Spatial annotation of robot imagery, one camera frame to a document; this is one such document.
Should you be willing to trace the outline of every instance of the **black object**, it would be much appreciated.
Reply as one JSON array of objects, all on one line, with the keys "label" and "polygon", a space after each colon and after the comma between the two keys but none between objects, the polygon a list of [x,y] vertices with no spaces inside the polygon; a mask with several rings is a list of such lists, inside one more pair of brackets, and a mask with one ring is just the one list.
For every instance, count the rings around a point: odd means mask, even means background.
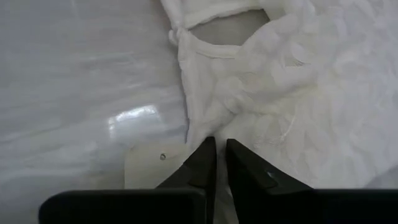
[{"label": "black object", "polygon": [[[226,163],[240,223],[398,223],[396,190],[314,190],[234,139]],[[39,222],[212,223],[215,182],[215,140],[206,138],[156,189],[58,194],[41,206]]]}]

